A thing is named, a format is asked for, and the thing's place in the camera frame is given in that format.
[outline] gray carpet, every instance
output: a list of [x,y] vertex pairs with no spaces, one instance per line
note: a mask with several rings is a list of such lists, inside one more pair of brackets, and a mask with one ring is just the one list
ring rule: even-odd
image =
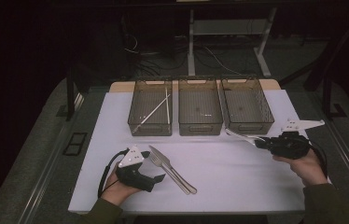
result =
[[[272,78],[280,80],[291,75],[314,60],[326,45],[324,42],[306,43],[302,47],[300,42],[298,37],[269,40],[264,55],[272,72]],[[243,74],[257,74],[258,77],[263,78],[252,51],[252,47],[257,43],[256,40],[250,40],[246,44],[234,45],[230,49],[212,49],[212,52],[227,68]],[[230,74],[230,71],[222,68],[216,59],[203,48],[197,49],[196,54],[198,55],[197,75]],[[161,75],[186,75],[188,73],[187,62],[183,63],[186,56],[185,51],[179,52],[170,59],[162,59],[160,55],[156,55],[148,57],[148,62],[143,61],[142,64],[145,66],[152,66],[151,62],[158,64],[160,67],[155,66],[155,70]],[[143,71],[136,71],[135,75],[151,76]],[[282,88],[287,90],[301,119],[322,119],[323,115],[319,108],[321,90],[306,92],[302,88],[306,77],[307,75],[299,77]],[[76,116],[72,121],[66,122],[63,117],[56,117],[61,106],[66,104],[65,82],[58,84],[58,88],[49,97],[20,156],[0,190],[0,223],[15,223],[20,220],[22,211],[33,195],[37,183],[40,183],[38,189],[42,189],[42,193],[35,198],[36,207],[30,213],[31,215],[23,216],[22,221],[26,220],[28,223],[75,223],[77,221],[78,215],[68,212],[67,207],[105,92],[105,88],[93,88],[88,94],[84,94],[84,103]],[[335,125],[344,142],[349,146],[349,99],[338,86],[334,86],[333,89],[333,103],[340,104],[348,116],[335,118],[332,125]],[[79,156],[64,156],[62,150],[72,133],[87,133],[87,141]],[[345,201],[349,202],[349,169],[343,162],[328,127],[319,127],[307,133],[326,151],[330,179],[339,189]],[[55,158],[52,155],[57,155],[54,162],[49,161]],[[48,169],[47,164],[54,166]],[[39,179],[42,174],[48,174],[46,181]],[[266,218],[270,224],[295,224],[302,219],[302,214],[267,215]]]

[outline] metal frame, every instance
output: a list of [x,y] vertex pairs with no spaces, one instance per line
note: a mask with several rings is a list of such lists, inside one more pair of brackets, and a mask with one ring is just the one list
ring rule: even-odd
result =
[[[268,41],[268,37],[270,35],[271,27],[273,24],[273,19],[276,14],[276,7],[273,7],[270,11],[270,14],[268,16],[268,19],[265,22],[265,26],[261,33],[259,32],[253,32],[253,34],[262,34],[261,43],[258,47],[254,48],[254,52],[256,54],[259,66],[261,68],[262,74],[265,77],[270,77],[271,72],[268,68],[267,63],[265,62],[263,52],[265,49],[265,46]],[[194,60],[194,36],[195,35],[217,35],[217,33],[208,33],[207,31],[204,31],[203,33],[198,33],[195,31],[195,20],[194,20],[194,10],[191,10],[189,13],[189,38],[188,38],[188,75],[189,76],[195,76],[195,60]],[[237,31],[230,31],[228,30],[228,34],[243,34],[243,35],[250,35],[249,33],[242,33]]]

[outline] translucent brown bin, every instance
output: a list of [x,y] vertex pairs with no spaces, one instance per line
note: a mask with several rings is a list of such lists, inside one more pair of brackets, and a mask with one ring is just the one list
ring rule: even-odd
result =
[[274,118],[258,79],[221,77],[219,92],[224,122],[231,131],[266,134],[270,130]]
[[128,117],[133,136],[172,135],[172,86],[171,77],[136,80]]
[[180,135],[219,135],[223,118],[214,77],[179,77]]

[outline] human hand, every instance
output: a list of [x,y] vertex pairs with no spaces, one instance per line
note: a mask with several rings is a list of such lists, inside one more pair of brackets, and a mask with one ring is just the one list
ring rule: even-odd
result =
[[273,156],[276,161],[283,161],[290,164],[290,169],[302,179],[302,183],[308,187],[311,185],[327,184],[328,181],[320,167],[320,161],[309,149],[308,154],[297,160]]
[[113,172],[111,172],[110,176],[107,178],[105,182],[105,191],[101,196],[102,199],[117,206],[122,204],[129,196],[141,191],[140,189],[129,187],[119,182],[119,178],[116,175],[118,165],[119,163],[116,164]]

